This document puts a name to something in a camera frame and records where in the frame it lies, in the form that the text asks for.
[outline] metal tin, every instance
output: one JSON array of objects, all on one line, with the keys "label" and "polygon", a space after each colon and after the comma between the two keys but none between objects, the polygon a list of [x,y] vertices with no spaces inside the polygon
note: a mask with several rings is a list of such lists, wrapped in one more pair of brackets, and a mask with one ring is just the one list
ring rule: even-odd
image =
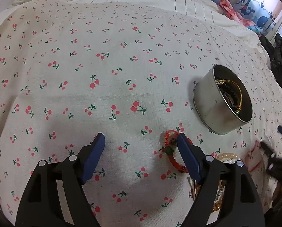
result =
[{"label": "metal tin", "polygon": [[[227,79],[236,82],[242,92],[242,109],[237,116],[225,101],[216,82]],[[213,68],[197,83],[193,90],[193,102],[202,122],[212,132],[224,135],[252,120],[252,102],[239,77],[223,65]]]}]

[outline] red cord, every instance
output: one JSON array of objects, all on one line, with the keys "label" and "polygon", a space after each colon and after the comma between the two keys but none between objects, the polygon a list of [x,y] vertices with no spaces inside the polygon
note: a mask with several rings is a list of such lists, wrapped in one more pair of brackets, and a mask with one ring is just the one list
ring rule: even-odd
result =
[{"label": "red cord", "polygon": [[188,173],[188,170],[185,166],[182,166],[180,165],[174,158],[173,156],[173,148],[170,147],[169,145],[169,135],[170,135],[170,132],[174,132],[175,135],[178,135],[180,134],[178,131],[175,131],[175,130],[168,130],[166,133],[165,133],[165,152],[168,151],[169,154],[166,154],[168,155],[168,158],[169,158],[169,161],[170,163],[181,173]]}]

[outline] red bracelet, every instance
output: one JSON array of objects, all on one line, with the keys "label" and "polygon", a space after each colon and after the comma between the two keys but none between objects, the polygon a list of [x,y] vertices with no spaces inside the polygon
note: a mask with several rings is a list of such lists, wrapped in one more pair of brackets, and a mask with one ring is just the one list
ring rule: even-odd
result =
[{"label": "red bracelet", "polygon": [[169,135],[170,132],[174,132],[176,135],[180,134],[178,131],[175,130],[168,130],[165,133],[165,153],[169,158],[170,163],[181,173],[188,173],[188,170],[185,166],[180,165],[174,158],[173,153],[174,153],[174,149],[169,145]]}]

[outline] orange string bracelet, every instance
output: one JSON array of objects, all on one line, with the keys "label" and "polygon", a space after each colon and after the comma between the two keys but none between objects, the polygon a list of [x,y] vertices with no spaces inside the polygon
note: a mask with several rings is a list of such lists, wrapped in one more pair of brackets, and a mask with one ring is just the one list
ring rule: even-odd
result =
[{"label": "orange string bracelet", "polygon": [[175,130],[168,130],[165,133],[165,153],[169,158],[170,163],[181,173],[188,173],[188,170],[185,166],[180,165],[174,158],[173,153],[174,153],[174,149],[170,146],[169,144],[169,135],[170,132],[174,132],[175,135],[180,134],[178,131]]}]

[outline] pink cloth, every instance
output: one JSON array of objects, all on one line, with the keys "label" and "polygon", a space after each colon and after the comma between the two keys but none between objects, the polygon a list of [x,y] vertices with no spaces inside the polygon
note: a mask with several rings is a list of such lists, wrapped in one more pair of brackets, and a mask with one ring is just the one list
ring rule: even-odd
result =
[{"label": "pink cloth", "polygon": [[220,0],[220,6],[225,10],[226,16],[229,19],[241,23],[246,27],[256,25],[255,22],[251,21],[250,19],[244,19],[239,12],[235,12],[228,0]]}]

